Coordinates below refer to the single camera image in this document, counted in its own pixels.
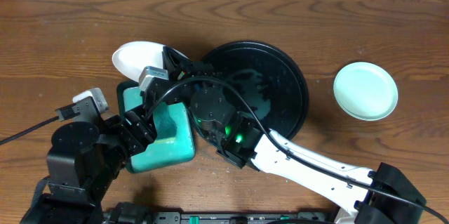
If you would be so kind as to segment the green rectangular tray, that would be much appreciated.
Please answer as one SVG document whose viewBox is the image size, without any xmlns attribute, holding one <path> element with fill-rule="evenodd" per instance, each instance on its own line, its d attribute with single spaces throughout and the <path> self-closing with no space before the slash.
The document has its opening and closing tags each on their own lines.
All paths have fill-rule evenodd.
<svg viewBox="0 0 449 224">
<path fill-rule="evenodd" d="M 167 105 L 170 117 L 177 126 L 173 140 L 155 140 L 147 149 L 130 158 L 126 168 L 131 173 L 142 173 L 166 166 L 188 162 L 195 156 L 194 137 L 189 116 L 182 103 Z"/>
</svg>

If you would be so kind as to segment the mint plate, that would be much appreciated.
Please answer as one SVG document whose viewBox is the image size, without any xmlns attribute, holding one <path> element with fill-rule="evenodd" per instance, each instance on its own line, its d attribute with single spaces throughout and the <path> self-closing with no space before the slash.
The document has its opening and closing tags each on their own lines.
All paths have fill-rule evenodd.
<svg viewBox="0 0 449 224">
<path fill-rule="evenodd" d="M 335 76 L 337 104 L 350 116 L 377 121 L 389 116 L 398 104 L 398 87 L 392 76 L 370 62 L 353 62 Z"/>
</svg>

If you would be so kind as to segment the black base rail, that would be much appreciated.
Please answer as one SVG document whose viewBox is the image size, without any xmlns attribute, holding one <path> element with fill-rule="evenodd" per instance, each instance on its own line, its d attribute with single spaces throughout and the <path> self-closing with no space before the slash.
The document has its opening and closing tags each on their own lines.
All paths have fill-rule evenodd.
<svg viewBox="0 0 449 224">
<path fill-rule="evenodd" d="M 334 213 L 300 212 L 185 212 L 181 209 L 153 209 L 130 202 L 120 202 L 103 213 L 103 223 L 146 224 L 260 224 L 279 220 L 330 223 Z"/>
</svg>

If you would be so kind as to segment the white plate with green smear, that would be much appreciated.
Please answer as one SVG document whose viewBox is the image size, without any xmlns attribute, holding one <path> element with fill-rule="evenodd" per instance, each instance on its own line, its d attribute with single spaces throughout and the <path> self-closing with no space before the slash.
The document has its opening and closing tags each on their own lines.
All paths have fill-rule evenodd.
<svg viewBox="0 0 449 224">
<path fill-rule="evenodd" d="M 163 48 L 166 45 L 151 41 L 132 41 L 120 46 L 112 55 L 112 63 L 125 77 L 138 81 L 146 66 L 166 69 Z"/>
</svg>

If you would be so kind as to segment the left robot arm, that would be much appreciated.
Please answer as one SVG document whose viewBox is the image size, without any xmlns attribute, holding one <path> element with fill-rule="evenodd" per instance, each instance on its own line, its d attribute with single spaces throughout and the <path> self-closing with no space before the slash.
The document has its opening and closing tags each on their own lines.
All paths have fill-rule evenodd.
<svg viewBox="0 0 449 224">
<path fill-rule="evenodd" d="M 86 97 L 58 109 L 70 123 L 51 137 L 48 176 L 37 185 L 22 223 L 152 223 L 149 209 L 118 203 L 102 210 L 102 200 L 121 169 L 157 137 L 144 105 L 124 116 L 103 119 L 101 104 Z"/>
</svg>

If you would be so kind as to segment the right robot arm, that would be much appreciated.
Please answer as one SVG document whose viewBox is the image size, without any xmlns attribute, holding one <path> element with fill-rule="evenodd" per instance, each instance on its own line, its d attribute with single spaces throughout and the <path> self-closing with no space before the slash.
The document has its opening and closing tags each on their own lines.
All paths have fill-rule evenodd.
<svg viewBox="0 0 449 224">
<path fill-rule="evenodd" d="M 319 193 L 339 206 L 335 223 L 418 223 L 427 211 L 425 198 L 396 167 L 382 163 L 374 171 L 337 162 L 265 128 L 251 108 L 236 112 L 225 92 L 247 102 L 209 65 L 167 46 L 136 63 L 147 120 L 157 105 L 169 98 L 179 102 L 188 92 L 194 128 L 218 154 L 237 167 L 251 163 Z"/>
</svg>

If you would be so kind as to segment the dark green scrub sponge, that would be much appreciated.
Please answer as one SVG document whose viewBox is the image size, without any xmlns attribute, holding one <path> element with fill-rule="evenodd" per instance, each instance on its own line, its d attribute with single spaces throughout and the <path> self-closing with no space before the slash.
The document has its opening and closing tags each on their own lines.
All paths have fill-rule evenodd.
<svg viewBox="0 0 449 224">
<path fill-rule="evenodd" d="M 156 127 L 156 140 L 173 140 L 177 133 L 177 126 L 170 117 L 167 104 L 161 103 L 153 113 L 154 124 Z"/>
</svg>

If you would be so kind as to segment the black round tray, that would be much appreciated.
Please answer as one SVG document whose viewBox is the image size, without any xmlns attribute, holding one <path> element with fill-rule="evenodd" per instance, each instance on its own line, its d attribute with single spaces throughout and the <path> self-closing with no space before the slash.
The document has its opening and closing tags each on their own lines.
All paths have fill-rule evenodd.
<svg viewBox="0 0 449 224">
<path fill-rule="evenodd" d="M 233 86 L 261 124 L 291 140 L 309 107 L 307 83 L 300 68 L 281 49 L 256 41 L 235 41 L 206 54 L 216 77 Z"/>
</svg>

